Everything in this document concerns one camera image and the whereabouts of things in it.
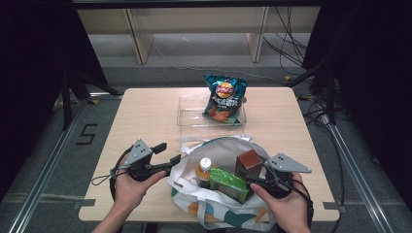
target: brown box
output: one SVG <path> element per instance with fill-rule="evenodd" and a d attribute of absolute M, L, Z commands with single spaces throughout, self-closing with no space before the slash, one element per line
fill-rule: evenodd
<path fill-rule="evenodd" d="M 239 171 L 240 169 L 243 169 L 249 176 L 258 177 L 260 175 L 261 167 L 262 163 L 258 153 L 255 150 L 249 150 L 237 156 L 234 175 L 242 177 Z"/>

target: printed number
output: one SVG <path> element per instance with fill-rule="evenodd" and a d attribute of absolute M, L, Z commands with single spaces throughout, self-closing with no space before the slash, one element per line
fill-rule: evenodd
<path fill-rule="evenodd" d="M 96 134 L 86 134 L 85 131 L 89 126 L 97 126 L 97 124 L 86 124 L 85 127 L 83 127 L 83 131 L 82 134 L 80 135 L 81 137 L 90 137 L 90 141 L 88 141 L 87 143 L 76 143 L 76 145 L 91 145 L 91 143 L 93 142 L 94 136 L 96 136 Z"/>

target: bag of chips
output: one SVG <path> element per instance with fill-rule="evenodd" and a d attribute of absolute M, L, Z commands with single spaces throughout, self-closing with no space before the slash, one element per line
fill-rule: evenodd
<path fill-rule="evenodd" d="M 205 75 L 204 78 L 211 92 L 204 115 L 222 123 L 239 123 L 240 107 L 248 82 L 225 76 Z"/>

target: wooden table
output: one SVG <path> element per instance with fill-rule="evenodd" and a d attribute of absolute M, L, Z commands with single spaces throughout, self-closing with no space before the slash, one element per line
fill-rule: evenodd
<path fill-rule="evenodd" d="M 94 177 L 109 174 L 120 155 L 141 138 L 150 147 L 167 143 L 166 151 L 155 154 L 153 164 L 168 162 L 180 153 L 180 126 L 177 124 L 179 98 L 183 95 L 209 95 L 207 87 L 128 89 L 120 103 Z M 293 91 L 288 87 L 248 87 L 244 104 L 247 123 L 244 133 L 254 137 L 270 155 L 279 151 L 312 169 L 302 174 L 314 202 L 314 221 L 335 221 L 337 210 L 326 210 L 334 203 L 325 173 L 316 154 Z M 127 220 L 145 222 L 197 222 L 172 201 L 171 187 L 163 179 L 149 189 L 141 205 Z M 94 206 L 83 206 L 81 220 L 101 220 L 113 205 L 109 182 L 90 184 L 85 199 Z"/>

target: shopping bag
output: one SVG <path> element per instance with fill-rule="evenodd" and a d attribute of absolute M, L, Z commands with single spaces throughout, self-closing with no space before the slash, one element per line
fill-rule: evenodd
<path fill-rule="evenodd" d="M 186 137 L 181 141 L 181 150 L 187 155 L 173 167 L 167 182 L 172 186 L 174 203 L 188 214 L 195 215 L 206 229 L 238 227 L 258 231 L 268 231 L 275 224 L 275 218 L 267 205 L 254 194 L 244 204 L 225 194 L 196 184 L 195 166 L 203 157 L 209 157 L 216 167 L 234 173 L 236 158 L 248 150 L 254 149 L 260 156 L 268 159 L 263 148 L 251 142 L 248 135 L 222 137 L 210 141 L 201 140 L 194 147 L 188 142 L 201 139 Z M 268 221 L 259 221 L 268 215 Z"/>

